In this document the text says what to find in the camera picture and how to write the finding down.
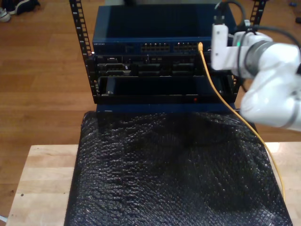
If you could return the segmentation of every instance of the black frame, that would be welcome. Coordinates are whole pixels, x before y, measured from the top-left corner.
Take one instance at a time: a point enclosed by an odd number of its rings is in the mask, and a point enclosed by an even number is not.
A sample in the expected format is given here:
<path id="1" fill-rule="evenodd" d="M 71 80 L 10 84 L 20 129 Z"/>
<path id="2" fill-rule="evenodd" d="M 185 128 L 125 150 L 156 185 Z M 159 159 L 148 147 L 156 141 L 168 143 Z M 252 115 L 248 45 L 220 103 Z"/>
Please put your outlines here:
<path id="1" fill-rule="evenodd" d="M 250 22 L 251 24 L 259 24 L 264 7 L 266 5 L 267 0 L 256 0 L 254 2 L 254 7 L 252 10 Z M 81 53 L 83 56 L 83 60 L 85 63 L 88 80 L 93 96 L 94 103 L 96 104 L 141 104 L 141 103 L 195 103 L 196 99 L 198 103 L 217 103 L 218 99 L 212 97 L 203 97 L 199 98 L 198 95 L 184 95 L 184 97 L 180 97 L 178 95 L 153 95 L 153 96 L 114 96 L 108 93 L 101 93 L 100 87 L 98 87 L 98 78 L 97 73 L 97 57 L 92 53 L 87 27 L 84 17 L 84 12 L 81 4 L 81 0 L 69 0 L 71 12 L 74 20 L 75 29 L 77 32 L 77 36 L 79 39 L 79 45 L 81 49 Z M 233 87 L 231 87 L 232 93 L 224 94 L 223 97 L 227 102 L 233 103 L 236 99 L 237 92 L 239 89 L 239 82 L 236 79 L 230 81 L 233 83 Z"/>

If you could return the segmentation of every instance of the floor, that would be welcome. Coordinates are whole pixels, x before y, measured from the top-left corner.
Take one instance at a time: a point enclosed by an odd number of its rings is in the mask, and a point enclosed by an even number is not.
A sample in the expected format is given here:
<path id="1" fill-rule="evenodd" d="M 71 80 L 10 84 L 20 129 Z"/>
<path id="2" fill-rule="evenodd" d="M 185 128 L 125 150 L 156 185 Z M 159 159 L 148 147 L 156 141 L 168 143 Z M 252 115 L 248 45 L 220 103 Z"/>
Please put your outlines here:
<path id="1" fill-rule="evenodd" d="M 8 216 L 31 145 L 77 144 L 85 112 L 95 110 L 67 0 L 40 0 L 34 12 L 0 24 L 0 215 Z M 97 6 L 82 0 L 92 37 Z M 253 1 L 241 0 L 250 17 Z M 240 12 L 232 7 L 237 20 Z M 286 0 L 270 0 L 262 25 L 301 41 Z M 269 33 L 275 41 L 287 42 Z M 239 93 L 237 105 L 243 93 Z M 257 125 L 267 142 L 300 141 L 301 133 Z"/>

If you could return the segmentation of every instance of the white sneaker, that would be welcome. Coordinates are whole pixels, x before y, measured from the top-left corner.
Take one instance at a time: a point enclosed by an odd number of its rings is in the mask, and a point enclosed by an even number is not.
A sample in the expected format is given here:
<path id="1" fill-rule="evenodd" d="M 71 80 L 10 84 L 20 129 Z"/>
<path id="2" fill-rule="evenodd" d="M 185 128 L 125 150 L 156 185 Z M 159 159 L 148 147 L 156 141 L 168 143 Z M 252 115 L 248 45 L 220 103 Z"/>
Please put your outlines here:
<path id="1" fill-rule="evenodd" d="M 7 22 L 10 20 L 10 14 L 5 9 L 0 8 L 0 22 Z"/>

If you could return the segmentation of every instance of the wooden table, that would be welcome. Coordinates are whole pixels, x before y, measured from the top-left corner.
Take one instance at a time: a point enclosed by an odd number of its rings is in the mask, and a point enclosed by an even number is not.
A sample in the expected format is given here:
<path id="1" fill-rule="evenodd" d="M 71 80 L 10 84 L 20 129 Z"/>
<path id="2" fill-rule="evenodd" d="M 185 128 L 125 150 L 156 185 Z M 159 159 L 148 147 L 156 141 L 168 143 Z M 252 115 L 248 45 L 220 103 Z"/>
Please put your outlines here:
<path id="1" fill-rule="evenodd" d="M 282 173 L 290 217 L 301 225 L 301 142 L 267 145 Z M 63 226 L 77 148 L 31 146 L 7 226 Z"/>

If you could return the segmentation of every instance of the empty rack slot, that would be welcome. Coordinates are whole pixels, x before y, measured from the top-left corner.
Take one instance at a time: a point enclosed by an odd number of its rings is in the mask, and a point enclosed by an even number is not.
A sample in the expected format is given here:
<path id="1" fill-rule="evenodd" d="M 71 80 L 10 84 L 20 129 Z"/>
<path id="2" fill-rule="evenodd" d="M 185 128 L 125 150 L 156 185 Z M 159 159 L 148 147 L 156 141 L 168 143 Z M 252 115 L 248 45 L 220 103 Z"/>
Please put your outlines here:
<path id="1" fill-rule="evenodd" d="M 172 76 L 193 76 L 194 71 L 172 71 Z"/>
<path id="2" fill-rule="evenodd" d="M 129 70 L 130 65 L 125 64 L 97 64 L 100 71 L 123 71 Z"/>
<path id="3" fill-rule="evenodd" d="M 138 75 L 143 77 L 158 77 L 160 76 L 160 72 L 139 72 Z"/>
<path id="4" fill-rule="evenodd" d="M 159 71 L 161 69 L 160 64 L 143 64 L 138 65 L 139 71 Z"/>
<path id="5" fill-rule="evenodd" d="M 131 71 L 107 71 L 99 72 L 102 77 L 105 76 L 131 76 Z"/>
<path id="6" fill-rule="evenodd" d="M 174 64 L 173 70 L 175 71 L 191 71 L 194 70 L 194 64 Z"/>

